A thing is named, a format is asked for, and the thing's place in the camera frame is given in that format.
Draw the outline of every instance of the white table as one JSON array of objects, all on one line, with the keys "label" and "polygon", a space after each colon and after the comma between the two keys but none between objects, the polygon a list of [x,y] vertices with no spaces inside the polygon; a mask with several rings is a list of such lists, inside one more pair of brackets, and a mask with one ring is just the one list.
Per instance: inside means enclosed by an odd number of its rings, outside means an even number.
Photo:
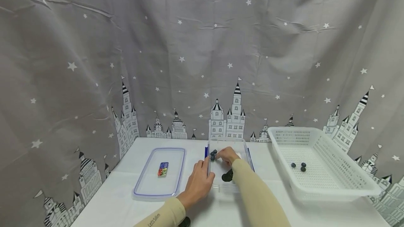
[{"label": "white table", "polygon": [[[204,158],[207,140],[138,138],[116,166],[72,227],[132,227],[160,208],[163,202],[132,199],[131,193],[152,149],[183,147],[187,150],[181,190],[183,191],[194,163]],[[268,143],[247,143],[255,172],[264,180],[282,205],[292,227],[389,227],[367,198],[352,203],[304,206],[294,199],[290,186],[277,171]],[[250,226],[239,198],[217,199],[212,191],[206,200],[194,206],[187,216],[192,227]]]}]

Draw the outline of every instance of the left hand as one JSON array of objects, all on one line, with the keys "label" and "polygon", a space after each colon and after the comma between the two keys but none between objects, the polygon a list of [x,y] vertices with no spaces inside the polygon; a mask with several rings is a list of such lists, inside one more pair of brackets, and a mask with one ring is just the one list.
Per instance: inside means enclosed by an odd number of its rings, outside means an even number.
[{"label": "left hand", "polygon": [[200,160],[194,165],[194,170],[188,179],[185,191],[177,196],[177,199],[182,203],[185,210],[192,205],[205,198],[212,188],[215,174],[210,172],[208,176],[208,165],[210,156],[205,160]]}]

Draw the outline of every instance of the laundry basket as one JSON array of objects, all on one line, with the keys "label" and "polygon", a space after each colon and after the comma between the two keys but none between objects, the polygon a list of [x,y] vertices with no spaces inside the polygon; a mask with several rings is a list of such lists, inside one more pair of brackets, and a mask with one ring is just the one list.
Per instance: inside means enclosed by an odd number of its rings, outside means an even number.
[{"label": "laundry basket", "polygon": [[[380,194],[381,189],[372,178],[321,130],[270,127],[268,133],[298,200],[353,201]],[[305,172],[300,170],[301,163],[307,165]]]}]

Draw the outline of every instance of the black object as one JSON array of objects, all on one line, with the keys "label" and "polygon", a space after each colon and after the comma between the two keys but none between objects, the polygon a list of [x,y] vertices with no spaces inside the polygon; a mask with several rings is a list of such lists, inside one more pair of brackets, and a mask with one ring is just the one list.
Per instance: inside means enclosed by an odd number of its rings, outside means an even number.
[{"label": "black object", "polygon": [[233,180],[233,169],[230,169],[226,174],[222,175],[222,180],[224,182],[230,182]]},{"label": "black object", "polygon": [[190,227],[191,226],[191,219],[189,217],[185,217],[184,220],[181,222],[181,224],[178,225],[178,227]]}]

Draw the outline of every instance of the beige sleeve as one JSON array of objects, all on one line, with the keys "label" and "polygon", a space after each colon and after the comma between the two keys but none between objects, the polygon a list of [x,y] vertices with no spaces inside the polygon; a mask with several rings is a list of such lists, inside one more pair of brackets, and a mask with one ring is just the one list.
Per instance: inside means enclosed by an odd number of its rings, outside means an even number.
[{"label": "beige sleeve", "polygon": [[252,227],[290,227],[285,212],[265,182],[247,162],[233,162],[233,180],[237,184]]},{"label": "beige sleeve", "polygon": [[177,227],[185,218],[185,208],[177,198],[168,199],[161,208],[134,227]]}]

